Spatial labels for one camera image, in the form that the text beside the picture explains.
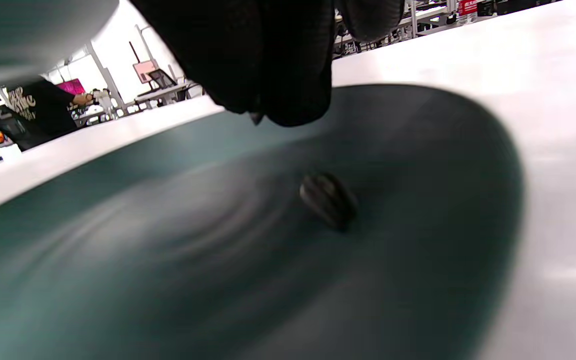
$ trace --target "white surface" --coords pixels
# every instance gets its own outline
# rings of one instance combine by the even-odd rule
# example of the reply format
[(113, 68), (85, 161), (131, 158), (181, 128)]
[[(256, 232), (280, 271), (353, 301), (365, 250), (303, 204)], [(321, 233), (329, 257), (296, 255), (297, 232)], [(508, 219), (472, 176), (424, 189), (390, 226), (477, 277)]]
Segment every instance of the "white surface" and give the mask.
[(222, 111), (201, 96), (87, 127), (24, 151), (0, 162), (0, 204), (113, 150)]
[(146, 100), (155, 100), (158, 98), (161, 98), (162, 96), (166, 96), (168, 94), (177, 92), (177, 91), (182, 91), (183, 89), (185, 89), (186, 87), (189, 87), (190, 83), (186, 82), (184, 84), (177, 84), (174, 86), (170, 86), (169, 88), (165, 88), (165, 89), (160, 89), (158, 91), (154, 91), (151, 93), (148, 93), (146, 95), (143, 96), (137, 96), (134, 98), (134, 102), (135, 103), (142, 103)]
[[(447, 56), (437, 61), (437, 54)], [(576, 360), (576, 0), (344, 57), (333, 74), (338, 87), (448, 89), (498, 116), (521, 156), (526, 209), (507, 294), (478, 358)], [(0, 203), (116, 148), (219, 111), (203, 96), (30, 150), (0, 163)]]
[[(434, 18), (436, 16), (440, 16), (448, 12), (445, 6), (433, 7), (432, 9), (417, 11), (414, 14), (416, 15), (416, 20), (420, 21), (427, 18)], [(401, 22), (399, 23), (398, 27), (404, 27), (412, 23), (412, 17), (402, 18)]]

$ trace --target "pink screen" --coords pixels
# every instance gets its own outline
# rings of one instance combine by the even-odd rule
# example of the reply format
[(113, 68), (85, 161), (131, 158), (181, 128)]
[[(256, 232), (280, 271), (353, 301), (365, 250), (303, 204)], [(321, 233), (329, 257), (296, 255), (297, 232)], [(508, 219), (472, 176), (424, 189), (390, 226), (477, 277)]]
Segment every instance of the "pink screen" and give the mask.
[(86, 92), (79, 79), (65, 81), (62, 82), (61, 84), (57, 84), (57, 86), (59, 87), (59, 89), (69, 92), (72, 95), (79, 95)]
[(141, 83), (148, 84), (148, 82), (153, 80), (148, 76), (148, 73), (157, 70), (157, 63), (153, 60), (148, 60), (142, 63), (133, 64), (132, 67), (137, 71), (137, 76), (139, 76)]

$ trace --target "person's arm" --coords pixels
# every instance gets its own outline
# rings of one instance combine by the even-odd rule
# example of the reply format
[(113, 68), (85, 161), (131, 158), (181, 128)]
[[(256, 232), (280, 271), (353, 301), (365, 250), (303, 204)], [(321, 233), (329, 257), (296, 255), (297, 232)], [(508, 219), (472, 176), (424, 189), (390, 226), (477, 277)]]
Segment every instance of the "person's arm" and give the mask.
[(72, 98), (72, 101), (70, 101), (71, 103), (73, 103), (74, 105), (86, 105), (89, 102), (93, 101), (94, 96), (90, 95), (89, 93), (82, 93), (79, 95), (75, 95), (74, 98)]
[(53, 84), (48, 80), (42, 80), (39, 84), (41, 87), (41, 91), (46, 95), (52, 98), (57, 103), (63, 104), (65, 108), (70, 106), (70, 104), (74, 105), (86, 105), (90, 101), (93, 100), (93, 95), (89, 93), (82, 93), (80, 95), (73, 95), (68, 91), (62, 90), (59, 86)]

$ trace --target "black t-shirt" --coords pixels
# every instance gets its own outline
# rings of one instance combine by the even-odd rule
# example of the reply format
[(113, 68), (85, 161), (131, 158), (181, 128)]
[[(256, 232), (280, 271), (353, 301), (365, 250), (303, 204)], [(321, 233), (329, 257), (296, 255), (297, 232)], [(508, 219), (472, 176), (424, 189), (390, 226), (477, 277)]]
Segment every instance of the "black t-shirt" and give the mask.
[(14, 111), (35, 123), (46, 134), (58, 137), (77, 129), (68, 110), (75, 95), (52, 82), (36, 78), (7, 88)]

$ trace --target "black chair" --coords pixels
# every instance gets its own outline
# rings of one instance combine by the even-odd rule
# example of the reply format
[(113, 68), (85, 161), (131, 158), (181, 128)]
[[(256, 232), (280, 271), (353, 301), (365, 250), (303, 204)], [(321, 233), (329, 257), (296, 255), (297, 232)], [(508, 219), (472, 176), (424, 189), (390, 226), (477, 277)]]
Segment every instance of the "black chair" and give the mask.
[(166, 71), (160, 68), (154, 71), (150, 71), (148, 76), (150, 76), (153, 82), (157, 83), (157, 86), (159, 86), (158, 90), (177, 86), (177, 82), (173, 80), (172, 77), (166, 73)]
[(6, 105), (0, 105), (0, 132), (9, 137), (21, 151), (52, 140), (39, 126), (26, 120)]

